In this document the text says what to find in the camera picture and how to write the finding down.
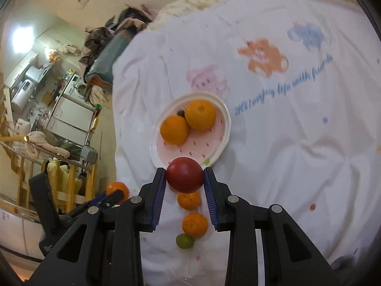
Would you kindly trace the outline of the small mandarin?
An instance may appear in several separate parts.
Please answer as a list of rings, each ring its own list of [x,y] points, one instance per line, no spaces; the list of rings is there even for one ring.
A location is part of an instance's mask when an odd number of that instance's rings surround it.
[[[201,195],[199,191],[185,194],[179,193],[177,196],[178,205],[185,210],[196,210],[201,205]]]
[[[186,235],[199,238],[207,232],[208,225],[208,220],[203,214],[191,212],[184,217],[181,226]]]
[[[109,186],[106,188],[106,195],[112,195],[112,199],[118,205],[121,205],[123,202],[128,200],[129,194],[129,189],[122,182],[110,183]]]

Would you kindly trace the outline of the small mandarin front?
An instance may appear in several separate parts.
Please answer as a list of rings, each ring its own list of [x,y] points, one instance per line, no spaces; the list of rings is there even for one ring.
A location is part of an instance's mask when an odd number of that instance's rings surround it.
[[[184,217],[181,226],[186,235],[199,238],[207,232],[208,225],[208,220],[203,214],[191,212]]]

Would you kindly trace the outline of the red tomato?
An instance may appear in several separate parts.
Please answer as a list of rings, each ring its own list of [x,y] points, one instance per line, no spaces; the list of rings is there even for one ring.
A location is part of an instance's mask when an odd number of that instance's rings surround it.
[[[176,192],[191,194],[204,184],[204,173],[200,164],[188,157],[179,157],[170,162],[166,169],[169,186]]]

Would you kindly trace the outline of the large orange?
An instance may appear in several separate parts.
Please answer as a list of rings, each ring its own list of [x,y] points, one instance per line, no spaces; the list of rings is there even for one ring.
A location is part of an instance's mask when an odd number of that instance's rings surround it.
[[[216,121],[215,107],[211,102],[204,99],[191,101],[185,107],[185,120],[190,128],[195,131],[208,131]]]
[[[189,136],[189,125],[185,118],[172,115],[164,119],[160,126],[160,135],[165,143],[182,145]]]

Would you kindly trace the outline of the dark grape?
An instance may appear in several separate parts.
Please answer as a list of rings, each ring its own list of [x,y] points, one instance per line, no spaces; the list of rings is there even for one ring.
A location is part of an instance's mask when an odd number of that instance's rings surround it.
[[[177,115],[178,115],[178,116],[181,116],[181,117],[185,117],[185,111],[184,111],[184,110],[179,110],[179,111],[177,112]]]

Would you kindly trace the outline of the wooden drying rack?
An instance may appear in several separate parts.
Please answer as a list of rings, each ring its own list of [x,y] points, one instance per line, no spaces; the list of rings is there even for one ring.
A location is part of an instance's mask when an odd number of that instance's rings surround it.
[[[1,207],[35,210],[31,179],[45,173],[58,210],[69,212],[95,196],[95,162],[72,159],[65,148],[48,143],[42,132],[1,135]]]

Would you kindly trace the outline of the green grape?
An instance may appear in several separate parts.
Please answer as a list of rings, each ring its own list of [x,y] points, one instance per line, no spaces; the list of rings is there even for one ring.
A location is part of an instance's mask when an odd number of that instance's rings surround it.
[[[176,245],[181,249],[191,249],[194,246],[194,238],[183,233],[176,236]]]

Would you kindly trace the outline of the pink strawberry-pattern plate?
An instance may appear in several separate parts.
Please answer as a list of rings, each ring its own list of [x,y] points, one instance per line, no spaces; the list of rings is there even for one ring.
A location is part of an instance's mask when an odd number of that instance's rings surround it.
[[[184,110],[190,102],[198,99],[208,101],[214,106],[214,125],[208,131],[202,132],[191,128],[187,141],[180,146],[166,143],[160,134],[160,127],[165,118]],[[172,160],[179,157],[192,158],[202,168],[210,167],[226,148],[230,134],[231,116],[223,100],[209,92],[192,92],[175,99],[159,115],[150,135],[150,158],[155,167],[166,168]]]

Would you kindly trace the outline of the white kitchen cabinet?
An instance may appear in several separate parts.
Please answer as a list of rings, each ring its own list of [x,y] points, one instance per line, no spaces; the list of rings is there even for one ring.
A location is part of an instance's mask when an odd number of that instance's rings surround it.
[[[46,130],[78,145],[84,145],[92,123],[93,111],[61,97]]]

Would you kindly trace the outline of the white washing machine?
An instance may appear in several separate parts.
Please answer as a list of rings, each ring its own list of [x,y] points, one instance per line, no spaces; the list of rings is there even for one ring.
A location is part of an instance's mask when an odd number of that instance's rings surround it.
[[[63,97],[78,104],[85,104],[84,91],[86,88],[85,82],[79,74],[73,74],[63,90]]]

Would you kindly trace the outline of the pile of clothes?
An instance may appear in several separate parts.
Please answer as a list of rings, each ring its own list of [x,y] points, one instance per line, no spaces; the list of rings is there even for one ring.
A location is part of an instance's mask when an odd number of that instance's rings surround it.
[[[79,60],[85,82],[87,103],[109,106],[114,76],[113,64],[134,36],[153,22],[157,12],[147,5],[127,6],[118,17],[110,18],[104,26],[87,28]]]

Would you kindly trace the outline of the white cartoon-print bedsheet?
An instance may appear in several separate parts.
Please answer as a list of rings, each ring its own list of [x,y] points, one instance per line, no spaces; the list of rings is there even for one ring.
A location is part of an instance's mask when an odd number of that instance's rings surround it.
[[[380,40],[340,0],[225,0],[134,37],[114,65],[116,177],[155,173],[150,138],[175,99],[223,85],[219,181],[281,205],[350,284],[380,233]]]

